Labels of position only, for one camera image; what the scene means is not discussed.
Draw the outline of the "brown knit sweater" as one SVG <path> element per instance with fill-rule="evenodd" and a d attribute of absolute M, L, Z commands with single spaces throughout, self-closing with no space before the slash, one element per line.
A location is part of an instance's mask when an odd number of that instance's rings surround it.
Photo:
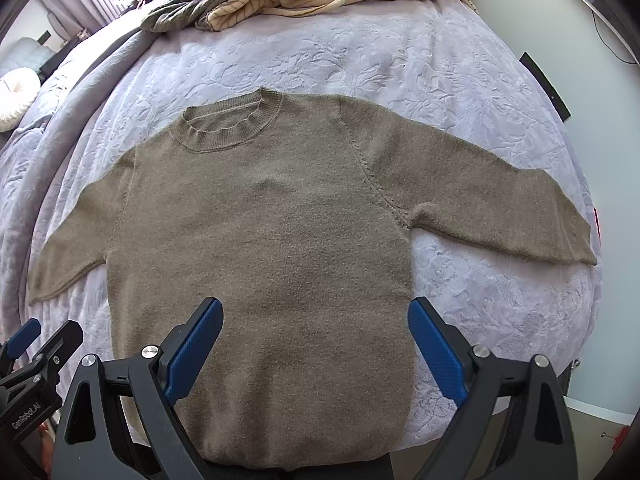
<path fill-rule="evenodd" d="M 178 415 L 206 460 L 374 460 L 404 436 L 414 229 L 595 264 L 544 170 L 349 96 L 269 89 L 185 110 L 86 186 L 29 270 L 31 302 L 104 266 L 114 355 L 206 297 L 224 327 Z"/>

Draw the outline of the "white round cushion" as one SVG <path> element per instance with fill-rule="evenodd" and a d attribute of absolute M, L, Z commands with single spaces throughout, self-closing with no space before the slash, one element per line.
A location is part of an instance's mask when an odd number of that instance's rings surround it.
<path fill-rule="evenodd" d="M 37 73 L 28 67 L 14 68 L 1 77 L 1 132 L 17 127 L 38 96 L 40 86 Z"/>

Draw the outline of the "grey quilted headboard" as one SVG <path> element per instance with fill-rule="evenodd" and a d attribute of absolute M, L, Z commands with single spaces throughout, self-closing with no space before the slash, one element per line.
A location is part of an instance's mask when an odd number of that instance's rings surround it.
<path fill-rule="evenodd" d="M 11 70 L 26 67 L 38 73 L 41 66 L 48 62 L 55 52 L 43 46 L 37 40 L 23 37 L 12 44 L 0 58 L 0 77 Z"/>

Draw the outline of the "grey garment in pile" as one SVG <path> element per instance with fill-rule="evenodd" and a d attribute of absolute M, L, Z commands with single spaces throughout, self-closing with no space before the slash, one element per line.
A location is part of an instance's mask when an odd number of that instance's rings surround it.
<path fill-rule="evenodd" d="M 141 22 L 145 32 L 162 34 L 189 27 L 209 30 L 206 14 L 227 0 L 168 0 L 151 11 Z"/>

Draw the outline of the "lavender embossed bed blanket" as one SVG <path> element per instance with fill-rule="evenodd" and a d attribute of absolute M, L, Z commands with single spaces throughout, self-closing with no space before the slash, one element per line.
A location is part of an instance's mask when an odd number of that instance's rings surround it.
<path fill-rule="evenodd" d="M 413 283 L 447 322 L 498 356 L 535 353 L 562 372 L 590 335 L 602 259 L 588 184 L 533 76 L 459 0 L 366 2 L 311 18 L 256 16 L 224 32 L 186 28 L 131 41 L 134 11 L 75 48 L 1 149 L 1 338 L 39 318 L 43 342 L 68 318 L 81 353 L 113 356 L 105 268 L 29 307 L 29 263 L 81 190 L 190 105 L 259 87 L 372 101 L 460 136 L 520 168 L 547 171 L 591 226 L 598 266 L 554 266 L 427 232 L 411 242 Z"/>

